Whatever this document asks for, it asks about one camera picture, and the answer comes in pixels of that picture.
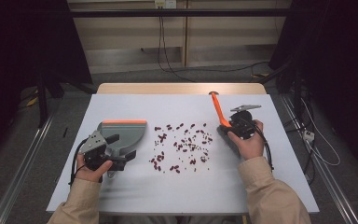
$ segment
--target hand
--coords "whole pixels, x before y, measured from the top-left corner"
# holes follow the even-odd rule
[[[263,132],[263,123],[259,120],[255,120],[255,125]],[[235,133],[228,132],[228,137],[237,145],[240,154],[245,160],[249,160],[254,157],[263,156],[264,141],[263,138],[255,132],[254,135],[248,139],[240,139]]]
[[[87,168],[85,166],[86,162],[84,161],[84,155],[83,154],[77,154],[76,157],[76,169],[78,170],[76,173],[76,178],[78,179],[84,179],[92,182],[99,182],[100,177],[103,176],[103,174],[109,170],[109,168],[112,166],[112,161],[106,161],[104,162],[100,168],[98,168],[96,171],[92,171],[91,169]]]

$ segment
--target person's right hand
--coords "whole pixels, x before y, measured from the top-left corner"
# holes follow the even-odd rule
[[[263,132],[263,123],[259,120],[255,120],[255,125]],[[250,160],[254,157],[263,156],[264,141],[261,136],[255,132],[254,135],[248,139],[240,139],[235,133],[228,132],[228,137],[237,145],[240,154],[245,160]]]

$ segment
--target black curtain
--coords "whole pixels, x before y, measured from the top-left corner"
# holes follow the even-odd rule
[[[0,140],[21,90],[36,86],[38,74],[43,73],[48,87],[67,79],[92,83],[73,19],[26,13],[32,10],[69,8],[66,0],[0,0]]]
[[[358,1],[332,1],[304,78],[358,159]]]

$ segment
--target orange handle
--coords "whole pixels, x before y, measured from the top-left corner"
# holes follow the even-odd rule
[[[214,94],[214,92],[212,92],[212,100],[213,100],[214,108],[216,109],[217,112],[217,116],[219,116],[220,124],[226,127],[231,127],[229,122],[225,119],[225,117],[223,117],[222,109],[220,108],[219,101],[217,100],[217,97]]]

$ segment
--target metal rail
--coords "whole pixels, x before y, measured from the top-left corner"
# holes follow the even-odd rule
[[[24,16],[36,17],[286,17],[316,13],[313,9],[255,8],[255,9],[111,9],[111,10],[21,10]]]
[[[283,104],[290,116],[290,118],[293,120],[293,123],[295,124],[296,128],[300,128],[300,124],[295,119],[295,113],[293,112],[294,106],[293,103],[288,99],[288,97],[281,96],[281,99],[283,101]],[[308,141],[304,141],[307,147],[307,151],[310,153],[311,150],[316,151],[320,154],[317,147],[312,148],[310,143]],[[330,169],[328,166],[320,161],[315,153],[312,154],[312,160],[315,164],[316,169],[319,172],[319,175],[322,177],[322,180],[324,181],[324,184],[326,185],[328,191],[330,192],[331,197],[333,198],[334,202],[336,203],[336,206],[342,215],[342,217],[345,220],[345,223],[358,224],[358,217],[356,216],[353,208],[351,207],[351,203],[349,202],[347,196],[342,191],[341,187],[339,186],[338,182],[334,178],[333,174],[330,172]]]
[[[25,154],[25,157],[22,160],[19,169],[17,170],[17,173],[14,175],[9,186],[7,187],[4,196],[0,201],[0,224],[4,224],[7,221],[7,217],[11,211],[11,208],[14,205],[14,202],[16,202],[16,199],[19,196],[25,178],[31,170],[37,152],[39,151],[39,148],[41,148],[42,143],[48,133],[48,129],[51,125],[52,119],[58,111],[60,101],[56,100],[55,103],[56,104],[54,104],[54,106],[52,107],[52,112],[48,117],[48,120],[45,122],[42,128],[37,130],[34,136],[34,140],[28,148],[28,151]]]

